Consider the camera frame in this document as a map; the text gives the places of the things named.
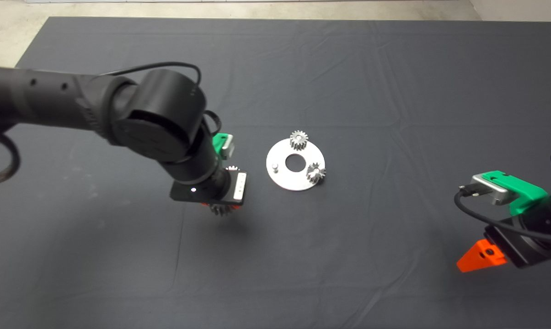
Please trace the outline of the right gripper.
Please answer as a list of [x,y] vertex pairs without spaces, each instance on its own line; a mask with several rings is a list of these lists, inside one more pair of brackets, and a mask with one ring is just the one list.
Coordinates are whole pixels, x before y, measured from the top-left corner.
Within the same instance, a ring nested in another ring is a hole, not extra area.
[[[503,219],[502,223],[537,233],[551,234],[551,218],[515,216]],[[518,268],[551,260],[551,242],[521,236],[492,225],[486,226],[484,236],[487,239],[478,240],[456,262],[461,272],[502,266],[507,264],[507,258]]]

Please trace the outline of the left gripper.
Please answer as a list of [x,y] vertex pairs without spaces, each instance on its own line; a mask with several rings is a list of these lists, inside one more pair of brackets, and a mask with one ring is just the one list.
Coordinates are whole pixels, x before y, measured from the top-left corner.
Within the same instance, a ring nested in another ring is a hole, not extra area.
[[204,181],[194,185],[174,182],[170,198],[179,202],[200,203],[211,208],[214,205],[231,205],[238,209],[244,204],[248,174],[241,170],[218,168]]

